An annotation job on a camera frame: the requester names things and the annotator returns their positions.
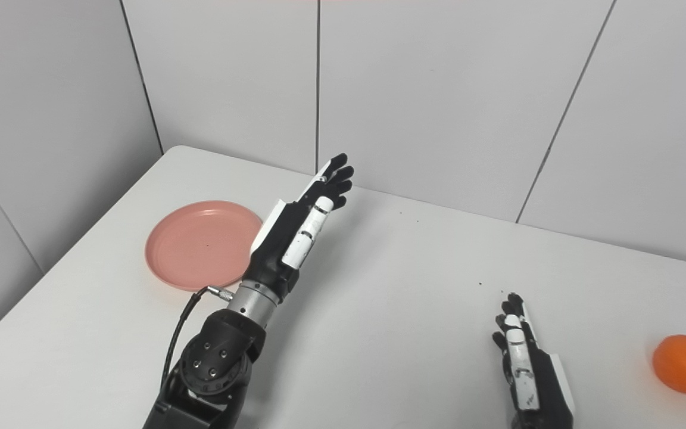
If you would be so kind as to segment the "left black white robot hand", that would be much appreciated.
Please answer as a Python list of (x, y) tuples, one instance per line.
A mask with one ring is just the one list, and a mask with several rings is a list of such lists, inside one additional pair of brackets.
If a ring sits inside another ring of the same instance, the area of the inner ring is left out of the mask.
[(251, 245), (243, 279), (266, 286), (283, 302), (296, 285), (300, 267), (326, 218), (346, 205), (353, 176), (348, 156), (338, 154), (319, 169), (297, 200), (280, 199)]

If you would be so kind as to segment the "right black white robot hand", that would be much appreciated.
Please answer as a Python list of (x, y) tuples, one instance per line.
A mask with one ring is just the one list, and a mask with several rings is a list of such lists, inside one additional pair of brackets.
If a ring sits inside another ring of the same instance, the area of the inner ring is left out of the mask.
[(572, 428), (575, 405), (560, 356), (540, 348), (525, 301), (509, 293), (495, 317), (492, 340), (501, 351), (514, 407), (512, 428)]

